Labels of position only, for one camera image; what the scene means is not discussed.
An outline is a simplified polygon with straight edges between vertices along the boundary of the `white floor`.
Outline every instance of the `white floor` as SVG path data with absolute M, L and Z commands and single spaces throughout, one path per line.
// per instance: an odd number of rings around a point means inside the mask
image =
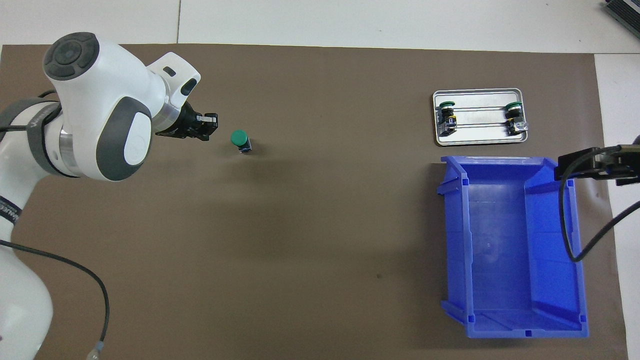
M 220 43 L 595 53 L 606 145 L 640 134 L 640 39 L 598 0 L 0 0 L 0 44 L 75 31 L 122 44 Z M 640 186 L 609 184 L 614 213 Z M 615 228 L 630 359 L 640 360 L 640 214 Z

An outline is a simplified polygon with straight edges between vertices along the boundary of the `blue container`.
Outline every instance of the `blue container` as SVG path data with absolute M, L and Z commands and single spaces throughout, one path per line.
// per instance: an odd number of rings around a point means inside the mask
M 556 163 L 446 156 L 447 314 L 469 338 L 589 336 L 582 265 L 564 250 Z M 573 181 L 567 230 L 579 239 Z M 574 252 L 579 241 L 573 241 Z

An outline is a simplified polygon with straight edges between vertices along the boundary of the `brown mat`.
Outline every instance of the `brown mat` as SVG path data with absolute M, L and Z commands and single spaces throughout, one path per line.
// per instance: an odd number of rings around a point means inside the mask
M 445 315 L 443 155 L 549 156 L 602 146 L 592 55 L 249 45 L 167 51 L 220 114 L 210 142 L 154 137 L 122 183 L 48 177 L 14 241 L 80 261 L 107 284 L 104 359 L 625 359 L 609 235 L 585 263 L 591 337 L 472 340 Z M 51 88 L 46 46 L 6 46 L 0 106 Z M 517 87 L 516 145 L 437 147 L 435 90 Z M 233 130 L 255 151 L 238 153 Z M 604 182 L 581 182 L 583 236 L 611 218 Z M 98 287 L 20 255 L 54 304 L 37 359 L 84 358 L 102 325 Z

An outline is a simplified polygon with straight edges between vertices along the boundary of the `metal tray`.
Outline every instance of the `metal tray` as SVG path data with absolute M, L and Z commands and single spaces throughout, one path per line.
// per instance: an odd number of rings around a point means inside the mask
M 448 136 L 438 133 L 438 120 L 441 117 L 438 105 L 443 101 L 456 103 L 457 131 Z M 517 88 L 436 91 L 433 93 L 436 141 L 441 146 L 524 142 L 528 132 L 509 135 L 505 126 L 504 106 L 514 101 L 522 102 L 522 92 Z M 522 116 L 526 120 L 524 112 L 523 104 Z

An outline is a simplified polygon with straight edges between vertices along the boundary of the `gray rubber strap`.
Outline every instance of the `gray rubber strap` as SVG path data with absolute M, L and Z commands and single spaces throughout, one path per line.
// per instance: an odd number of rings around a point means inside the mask
M 62 173 L 53 166 L 47 155 L 47 149 L 44 144 L 44 125 L 42 122 L 57 108 L 58 103 L 45 106 L 38 111 L 36 116 L 34 116 L 27 125 L 27 140 L 29 140 L 29 148 L 31 149 L 33 158 L 40 167 L 53 175 L 60 175 Z
M 41 102 L 47 102 L 51 100 L 41 99 L 39 97 L 30 97 L 29 99 L 18 100 L 9 105 L 0 113 L 0 127 L 10 126 L 13 120 L 20 115 L 24 110 L 40 104 Z M 4 139 L 6 132 L 0 133 L 0 142 Z

